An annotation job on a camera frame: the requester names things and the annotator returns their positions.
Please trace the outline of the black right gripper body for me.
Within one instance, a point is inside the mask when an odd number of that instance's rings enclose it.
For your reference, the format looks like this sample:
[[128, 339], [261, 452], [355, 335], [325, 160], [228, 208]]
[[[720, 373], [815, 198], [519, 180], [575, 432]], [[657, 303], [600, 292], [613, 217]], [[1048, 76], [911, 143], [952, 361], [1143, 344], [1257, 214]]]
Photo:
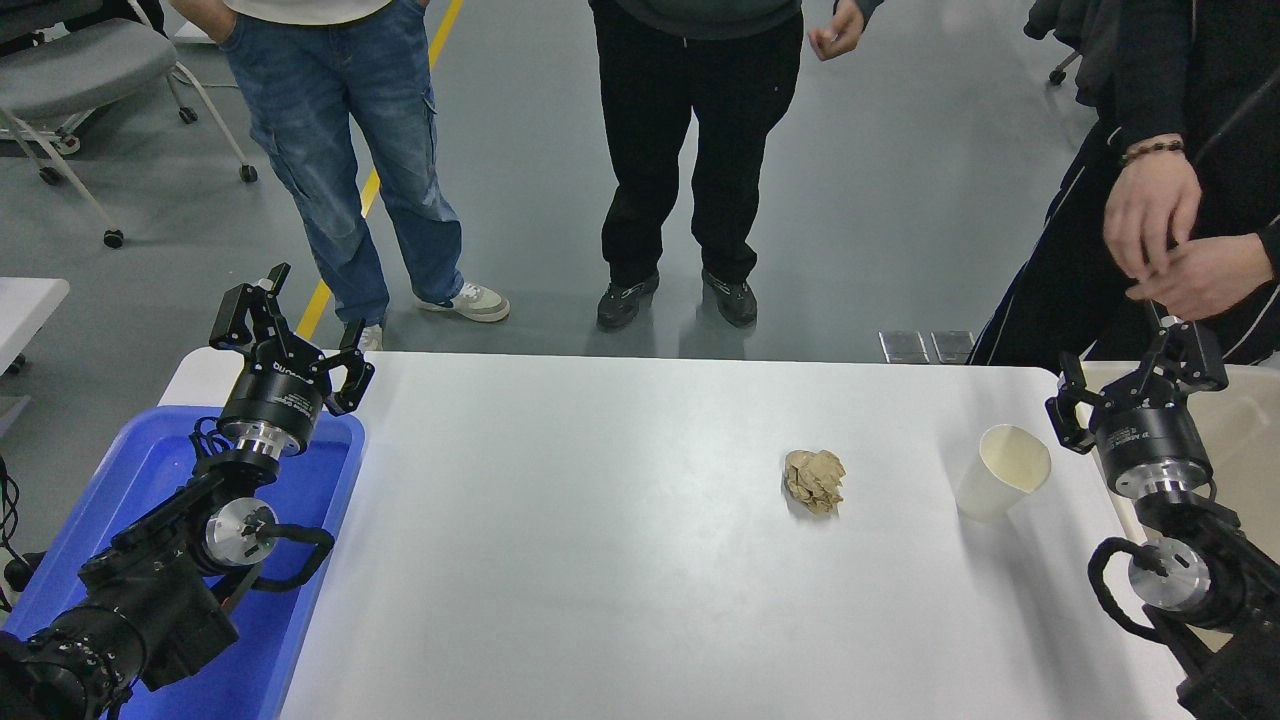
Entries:
[[1185, 400], [1093, 410], [1100, 468], [1111, 491], [1148, 491], [1158, 480], [1184, 489], [1213, 478], [1201, 433]]

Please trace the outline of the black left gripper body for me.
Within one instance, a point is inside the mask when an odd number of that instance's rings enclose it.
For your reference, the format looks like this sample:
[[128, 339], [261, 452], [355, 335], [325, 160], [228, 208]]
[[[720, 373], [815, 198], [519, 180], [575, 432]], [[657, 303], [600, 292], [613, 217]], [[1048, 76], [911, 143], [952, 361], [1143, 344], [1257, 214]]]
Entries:
[[323, 410], [319, 388], [276, 363], [244, 361], [220, 415], [220, 433], [241, 439], [255, 427], [284, 437], [287, 446], [307, 446]]

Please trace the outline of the person's hand with bracelet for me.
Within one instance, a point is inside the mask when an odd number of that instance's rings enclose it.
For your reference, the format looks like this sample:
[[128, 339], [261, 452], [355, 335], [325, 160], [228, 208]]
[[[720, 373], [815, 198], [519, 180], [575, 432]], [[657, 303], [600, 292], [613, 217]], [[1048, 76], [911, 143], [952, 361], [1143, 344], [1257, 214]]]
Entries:
[[1190, 238], [1201, 183], [1179, 135], [1132, 145], [1103, 210], [1103, 242], [1120, 272], [1143, 281], [1169, 264], [1169, 245]]

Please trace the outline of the person's hand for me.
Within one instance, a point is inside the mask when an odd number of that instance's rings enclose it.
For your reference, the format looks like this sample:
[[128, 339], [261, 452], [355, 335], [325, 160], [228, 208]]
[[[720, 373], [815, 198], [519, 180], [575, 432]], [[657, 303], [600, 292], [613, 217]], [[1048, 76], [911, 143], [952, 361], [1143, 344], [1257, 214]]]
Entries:
[[867, 15], [856, 1], [841, 0], [835, 4], [826, 26], [809, 29], [806, 38], [819, 61], [829, 61], [851, 53], [867, 28]]
[[1272, 263], [1260, 234], [1190, 240], [1167, 254], [1167, 266], [1125, 291], [1133, 301], [1152, 301], [1187, 322], [1217, 316], [1263, 283]]

